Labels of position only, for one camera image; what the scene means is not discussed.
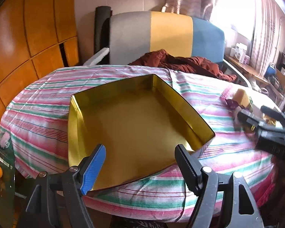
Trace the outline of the purple snack packet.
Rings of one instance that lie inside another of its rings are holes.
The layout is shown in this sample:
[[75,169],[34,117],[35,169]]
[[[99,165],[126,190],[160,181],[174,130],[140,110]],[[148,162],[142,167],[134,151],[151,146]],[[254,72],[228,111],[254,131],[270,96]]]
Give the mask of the purple snack packet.
[[233,100],[233,99],[226,99],[226,104],[228,108],[231,110],[234,110],[237,107],[240,107],[240,104],[236,100]]

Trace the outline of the yellow sponge wedge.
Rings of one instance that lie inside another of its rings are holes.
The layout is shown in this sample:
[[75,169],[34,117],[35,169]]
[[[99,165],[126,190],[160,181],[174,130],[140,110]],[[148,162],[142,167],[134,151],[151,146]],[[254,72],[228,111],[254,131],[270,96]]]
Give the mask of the yellow sponge wedge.
[[232,100],[242,108],[245,109],[251,108],[251,98],[243,89],[238,89],[236,93],[233,95]]

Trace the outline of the wooden side table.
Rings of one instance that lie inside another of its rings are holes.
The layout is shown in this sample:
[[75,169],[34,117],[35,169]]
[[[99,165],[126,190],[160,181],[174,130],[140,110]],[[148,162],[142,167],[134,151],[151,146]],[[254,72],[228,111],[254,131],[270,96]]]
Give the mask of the wooden side table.
[[257,73],[257,71],[254,68],[252,68],[251,66],[249,66],[247,64],[240,63],[238,60],[236,60],[233,57],[230,57],[227,54],[224,55],[224,60],[226,60],[229,63],[231,63],[239,71],[242,71],[246,75],[253,77],[256,81],[259,81],[259,82],[261,82],[263,84],[269,84],[269,82],[264,77],[259,75]]

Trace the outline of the gold metal tin box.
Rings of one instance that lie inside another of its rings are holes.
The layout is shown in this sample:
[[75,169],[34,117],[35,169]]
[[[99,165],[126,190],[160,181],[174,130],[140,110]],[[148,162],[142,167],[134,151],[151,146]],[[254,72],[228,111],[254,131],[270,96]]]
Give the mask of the gold metal tin box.
[[171,166],[178,144],[201,155],[214,137],[192,105],[154,74],[102,84],[70,99],[69,165],[79,165],[99,144],[106,148],[92,190],[130,183]]

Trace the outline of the white boxes on table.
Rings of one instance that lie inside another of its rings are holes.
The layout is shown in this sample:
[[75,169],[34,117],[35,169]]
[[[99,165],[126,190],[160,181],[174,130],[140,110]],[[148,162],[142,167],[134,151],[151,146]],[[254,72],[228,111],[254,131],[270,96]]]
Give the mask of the white boxes on table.
[[236,43],[235,47],[231,48],[230,57],[235,58],[241,64],[249,64],[250,57],[247,55],[248,47],[243,43]]

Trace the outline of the dark red jacket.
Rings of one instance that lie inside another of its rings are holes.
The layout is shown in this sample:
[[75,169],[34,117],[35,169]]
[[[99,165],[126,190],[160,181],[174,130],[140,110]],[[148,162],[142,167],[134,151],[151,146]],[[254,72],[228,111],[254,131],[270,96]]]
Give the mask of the dark red jacket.
[[227,82],[235,82],[237,79],[234,74],[224,74],[219,69],[217,63],[213,63],[204,57],[174,57],[164,49],[147,52],[139,59],[129,63],[129,65],[178,70],[184,73],[213,77]]

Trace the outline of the black rolled mat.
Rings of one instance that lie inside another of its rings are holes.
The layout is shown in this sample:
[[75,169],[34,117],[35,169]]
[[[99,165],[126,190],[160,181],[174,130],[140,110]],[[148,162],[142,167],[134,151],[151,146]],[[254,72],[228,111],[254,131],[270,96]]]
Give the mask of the black rolled mat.
[[94,54],[98,53],[104,47],[109,47],[109,21],[111,16],[112,9],[110,6],[99,6],[95,10],[93,37]]

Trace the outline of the wooden wardrobe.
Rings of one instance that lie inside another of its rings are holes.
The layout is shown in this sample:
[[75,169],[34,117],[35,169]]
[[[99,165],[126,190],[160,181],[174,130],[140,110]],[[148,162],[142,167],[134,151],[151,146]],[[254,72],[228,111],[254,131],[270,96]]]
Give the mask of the wooden wardrobe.
[[0,0],[0,121],[26,86],[78,64],[74,0]]

